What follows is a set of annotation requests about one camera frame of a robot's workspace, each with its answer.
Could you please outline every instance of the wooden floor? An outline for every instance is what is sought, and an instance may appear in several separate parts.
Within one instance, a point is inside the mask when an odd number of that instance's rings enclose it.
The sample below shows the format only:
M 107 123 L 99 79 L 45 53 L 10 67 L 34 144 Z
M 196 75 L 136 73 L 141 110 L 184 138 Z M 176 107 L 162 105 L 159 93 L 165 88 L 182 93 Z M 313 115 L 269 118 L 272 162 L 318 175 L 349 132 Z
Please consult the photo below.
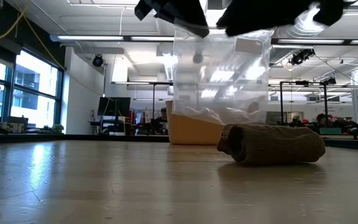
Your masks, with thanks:
M 0 223 L 358 223 L 358 151 L 239 167 L 213 147 L 1 145 Z

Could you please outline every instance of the clear plastic bag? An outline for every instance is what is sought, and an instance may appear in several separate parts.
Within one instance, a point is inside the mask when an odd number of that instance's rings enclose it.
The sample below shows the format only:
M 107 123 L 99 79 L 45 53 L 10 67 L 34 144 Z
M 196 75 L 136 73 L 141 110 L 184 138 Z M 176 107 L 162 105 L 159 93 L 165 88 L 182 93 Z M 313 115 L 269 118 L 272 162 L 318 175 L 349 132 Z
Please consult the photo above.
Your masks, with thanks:
M 173 113 L 218 124 L 265 123 L 272 30 L 204 39 L 177 28 Z

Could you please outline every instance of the cardboard box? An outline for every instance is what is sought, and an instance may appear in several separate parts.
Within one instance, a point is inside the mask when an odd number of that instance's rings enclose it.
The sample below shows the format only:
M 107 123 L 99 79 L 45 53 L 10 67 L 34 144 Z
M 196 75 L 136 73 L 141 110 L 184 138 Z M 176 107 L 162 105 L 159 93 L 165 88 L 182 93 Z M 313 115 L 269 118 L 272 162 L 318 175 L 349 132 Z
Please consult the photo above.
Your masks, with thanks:
M 217 146 L 223 125 L 172 114 L 173 101 L 167 101 L 168 133 L 171 144 Z

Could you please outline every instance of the rolled towel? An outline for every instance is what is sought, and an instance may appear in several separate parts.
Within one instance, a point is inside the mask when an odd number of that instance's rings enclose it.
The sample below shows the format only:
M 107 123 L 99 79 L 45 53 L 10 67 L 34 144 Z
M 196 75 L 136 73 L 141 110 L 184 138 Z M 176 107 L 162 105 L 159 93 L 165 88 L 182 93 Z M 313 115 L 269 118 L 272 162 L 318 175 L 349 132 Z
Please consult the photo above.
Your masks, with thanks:
M 326 152 L 323 139 L 308 128 L 258 124 L 226 125 L 218 150 L 255 165 L 316 162 Z

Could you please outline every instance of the security camera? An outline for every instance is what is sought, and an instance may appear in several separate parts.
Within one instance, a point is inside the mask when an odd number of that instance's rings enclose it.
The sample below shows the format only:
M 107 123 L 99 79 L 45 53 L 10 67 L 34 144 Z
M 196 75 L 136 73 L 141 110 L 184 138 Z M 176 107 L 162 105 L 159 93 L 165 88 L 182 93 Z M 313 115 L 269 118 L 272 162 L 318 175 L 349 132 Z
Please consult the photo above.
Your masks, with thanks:
M 203 54 L 196 52 L 193 56 L 193 63 L 200 64 L 203 63 L 203 61 L 204 61 Z
M 103 55 L 95 55 L 92 61 L 93 66 L 95 67 L 102 67 L 104 63 Z

